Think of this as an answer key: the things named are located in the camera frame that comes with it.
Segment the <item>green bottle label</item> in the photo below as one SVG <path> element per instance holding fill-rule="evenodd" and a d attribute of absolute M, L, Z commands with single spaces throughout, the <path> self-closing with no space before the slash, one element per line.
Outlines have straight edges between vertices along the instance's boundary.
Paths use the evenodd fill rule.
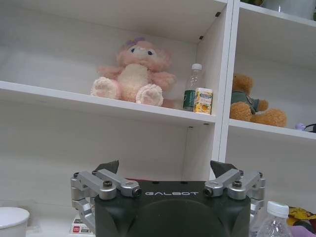
<path fill-rule="evenodd" d="M 184 92 L 183 108 L 189 109 L 194 107 L 195 90 L 186 90 Z"/>

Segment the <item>yellow object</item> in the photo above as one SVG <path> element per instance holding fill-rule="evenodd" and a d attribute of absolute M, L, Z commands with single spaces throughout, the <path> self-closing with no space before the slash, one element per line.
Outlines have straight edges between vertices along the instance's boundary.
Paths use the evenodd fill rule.
<path fill-rule="evenodd" d="M 299 220 L 314 220 L 316 215 L 299 207 L 290 207 L 290 216 L 293 216 Z"/>
<path fill-rule="evenodd" d="M 293 216 L 289 216 L 288 219 L 286 220 L 287 224 L 289 226 L 294 226 L 295 222 L 299 221 L 299 219 L 296 219 Z"/>
<path fill-rule="evenodd" d="M 213 90 L 197 88 L 194 100 L 195 113 L 211 114 L 212 112 Z"/>

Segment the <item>white shelf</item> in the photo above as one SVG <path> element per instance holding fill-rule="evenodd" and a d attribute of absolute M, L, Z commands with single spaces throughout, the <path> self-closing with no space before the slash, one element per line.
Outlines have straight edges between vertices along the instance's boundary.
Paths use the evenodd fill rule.
<path fill-rule="evenodd" d="M 316 22 L 241 2 L 237 52 L 316 68 Z"/>
<path fill-rule="evenodd" d="M 170 39 L 199 42 L 227 0 L 3 0 L 1 2 Z"/>
<path fill-rule="evenodd" d="M 95 235 L 70 234 L 71 222 L 77 214 L 70 206 L 36 204 L 34 219 L 39 231 L 27 231 L 26 237 L 95 237 Z"/>
<path fill-rule="evenodd" d="M 210 115 L 5 81 L 0 81 L 0 100 L 45 105 L 109 117 L 119 117 L 121 119 L 141 120 L 183 127 L 215 122 L 215 116 Z"/>
<path fill-rule="evenodd" d="M 295 144 L 315 145 L 316 134 L 295 129 L 268 126 L 253 122 L 230 119 L 229 133 L 240 136 L 252 136 L 257 138 L 274 139 Z"/>

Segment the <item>green shirt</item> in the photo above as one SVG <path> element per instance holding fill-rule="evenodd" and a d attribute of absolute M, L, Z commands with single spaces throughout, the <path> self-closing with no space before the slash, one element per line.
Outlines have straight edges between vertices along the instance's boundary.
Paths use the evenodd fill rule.
<path fill-rule="evenodd" d="M 250 106 L 251 113 L 254 115 L 258 112 L 259 100 L 252 99 L 249 95 L 242 91 L 234 91 L 232 93 L 231 104 L 237 102 L 245 102 Z"/>

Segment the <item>teddy bear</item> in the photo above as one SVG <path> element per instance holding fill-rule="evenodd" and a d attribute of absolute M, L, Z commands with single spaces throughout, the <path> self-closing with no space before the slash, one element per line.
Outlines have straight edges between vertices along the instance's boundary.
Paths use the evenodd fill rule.
<path fill-rule="evenodd" d="M 268 109 L 269 103 L 266 100 L 251 98 L 249 95 L 252 87 L 253 79 L 251 77 L 234 74 L 230 118 L 285 127 L 287 122 L 285 112 L 278 109 Z"/>
<path fill-rule="evenodd" d="M 175 75 L 164 72 L 170 55 L 145 39 L 130 40 L 117 55 L 119 67 L 100 67 L 102 75 L 92 86 L 91 95 L 161 106 L 162 91 L 175 83 Z M 166 101 L 166 107 L 172 101 Z"/>

